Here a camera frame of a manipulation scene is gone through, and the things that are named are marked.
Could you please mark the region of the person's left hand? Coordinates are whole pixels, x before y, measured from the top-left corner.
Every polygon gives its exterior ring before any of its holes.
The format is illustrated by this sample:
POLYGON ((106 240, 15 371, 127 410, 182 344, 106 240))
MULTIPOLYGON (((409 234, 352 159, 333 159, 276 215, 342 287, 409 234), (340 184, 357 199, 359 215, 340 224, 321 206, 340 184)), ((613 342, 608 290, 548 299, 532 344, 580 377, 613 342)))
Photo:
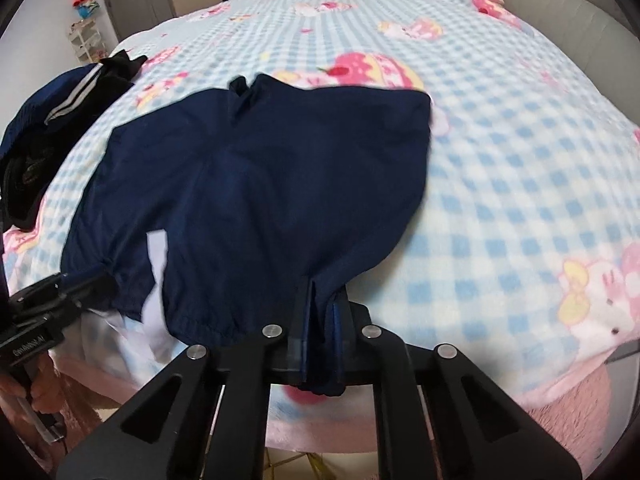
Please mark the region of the person's left hand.
POLYGON ((6 416, 22 417, 23 411, 17 404, 17 399, 26 399, 27 396, 32 399, 30 404, 36 412, 53 414, 63 408, 65 399, 62 382, 47 353, 38 358, 37 373, 27 389, 6 373, 1 373, 1 409, 6 416))

